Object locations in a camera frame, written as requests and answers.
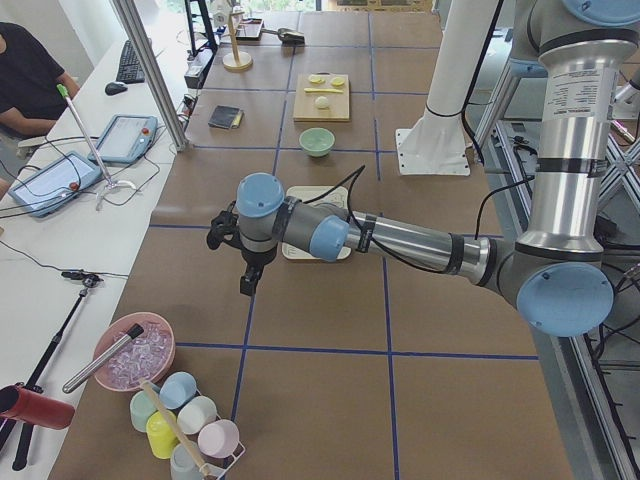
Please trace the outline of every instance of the green bowl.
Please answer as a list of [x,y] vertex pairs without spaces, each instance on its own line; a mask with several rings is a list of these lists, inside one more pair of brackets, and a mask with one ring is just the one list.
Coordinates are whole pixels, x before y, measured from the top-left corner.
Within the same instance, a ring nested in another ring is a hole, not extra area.
[[300,146],[310,157],[324,157],[335,141],[336,137],[326,128],[310,128],[300,134]]

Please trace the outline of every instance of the computer mouse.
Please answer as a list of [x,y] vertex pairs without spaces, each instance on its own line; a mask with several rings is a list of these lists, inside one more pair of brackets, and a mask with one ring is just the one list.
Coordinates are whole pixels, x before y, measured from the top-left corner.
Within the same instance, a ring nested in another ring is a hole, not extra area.
[[107,83],[107,86],[104,87],[104,93],[111,96],[126,92],[128,89],[129,87],[127,87],[127,84],[124,82],[109,82]]

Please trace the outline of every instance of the cup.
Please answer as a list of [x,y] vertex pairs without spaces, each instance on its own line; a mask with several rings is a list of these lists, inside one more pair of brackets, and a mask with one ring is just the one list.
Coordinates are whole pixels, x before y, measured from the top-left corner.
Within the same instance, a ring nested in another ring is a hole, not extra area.
[[198,435],[198,448],[213,458],[227,458],[240,443],[240,432],[231,420],[218,420],[205,425]]
[[196,379],[187,372],[170,375],[160,389],[160,400],[169,410],[175,410],[196,396]]
[[202,474],[189,452],[178,444],[171,454],[171,480],[202,480]]
[[136,393],[129,402],[131,423],[137,431],[146,433],[149,417],[157,412],[156,406],[143,391]]
[[[173,412],[169,412],[173,416],[174,420],[176,416]],[[171,453],[176,445],[178,445],[178,437],[173,433],[171,427],[165,422],[162,414],[156,412],[149,417],[146,425],[147,439],[151,446],[151,453],[156,458],[168,459],[171,458]]]
[[209,397],[200,395],[192,398],[180,413],[178,426],[187,435],[193,435],[202,430],[206,424],[214,422],[218,415],[218,408]]
[[75,412],[73,405],[24,387],[10,385],[0,390],[0,417],[61,430],[69,426]]

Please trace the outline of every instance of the wooden cutting board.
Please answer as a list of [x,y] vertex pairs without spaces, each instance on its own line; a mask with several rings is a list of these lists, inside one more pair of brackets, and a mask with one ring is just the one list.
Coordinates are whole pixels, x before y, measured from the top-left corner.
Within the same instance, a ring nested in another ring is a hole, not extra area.
[[[293,120],[296,122],[348,122],[349,116],[349,76],[342,73],[313,74],[322,82],[311,82],[309,73],[298,75],[296,85],[296,98],[293,104]],[[344,83],[334,86],[331,82],[335,79],[343,79]],[[335,89],[335,92],[305,92],[305,88]],[[317,108],[315,101],[324,96],[329,100],[329,108]]]

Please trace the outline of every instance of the yellow cup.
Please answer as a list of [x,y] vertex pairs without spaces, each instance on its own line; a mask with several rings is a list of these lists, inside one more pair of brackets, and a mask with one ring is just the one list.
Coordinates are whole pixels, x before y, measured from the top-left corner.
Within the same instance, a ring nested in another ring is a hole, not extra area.
[[[172,412],[169,412],[169,414],[175,420],[176,416]],[[173,449],[180,443],[169,424],[162,418],[160,412],[154,413],[147,420],[147,438],[153,455],[156,458],[165,460],[171,458]]]

